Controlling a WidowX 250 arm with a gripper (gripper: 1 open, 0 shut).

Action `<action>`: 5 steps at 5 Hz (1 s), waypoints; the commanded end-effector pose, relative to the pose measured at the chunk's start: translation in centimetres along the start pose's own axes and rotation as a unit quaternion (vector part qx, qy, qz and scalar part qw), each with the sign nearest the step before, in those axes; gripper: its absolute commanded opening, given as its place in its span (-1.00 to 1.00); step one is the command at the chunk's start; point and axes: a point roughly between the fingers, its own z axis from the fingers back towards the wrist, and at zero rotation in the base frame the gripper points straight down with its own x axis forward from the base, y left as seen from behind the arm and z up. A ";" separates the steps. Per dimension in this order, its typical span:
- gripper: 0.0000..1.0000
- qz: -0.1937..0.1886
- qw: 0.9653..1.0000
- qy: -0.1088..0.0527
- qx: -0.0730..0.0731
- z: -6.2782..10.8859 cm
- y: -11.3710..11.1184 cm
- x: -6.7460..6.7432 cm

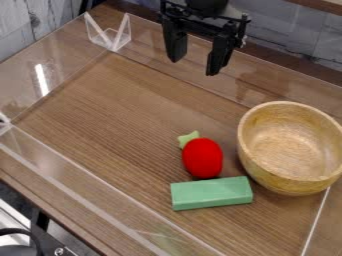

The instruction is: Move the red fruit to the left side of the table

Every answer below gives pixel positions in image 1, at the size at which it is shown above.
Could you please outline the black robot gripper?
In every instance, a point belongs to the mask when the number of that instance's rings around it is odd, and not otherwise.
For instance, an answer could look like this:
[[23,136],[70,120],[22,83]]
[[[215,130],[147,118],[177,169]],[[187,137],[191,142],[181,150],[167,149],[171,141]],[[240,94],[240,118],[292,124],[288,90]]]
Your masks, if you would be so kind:
[[229,64],[234,46],[246,45],[252,18],[230,5],[230,0],[161,0],[161,22],[167,56],[174,63],[187,54],[189,33],[215,37],[206,67],[206,75],[215,76]]

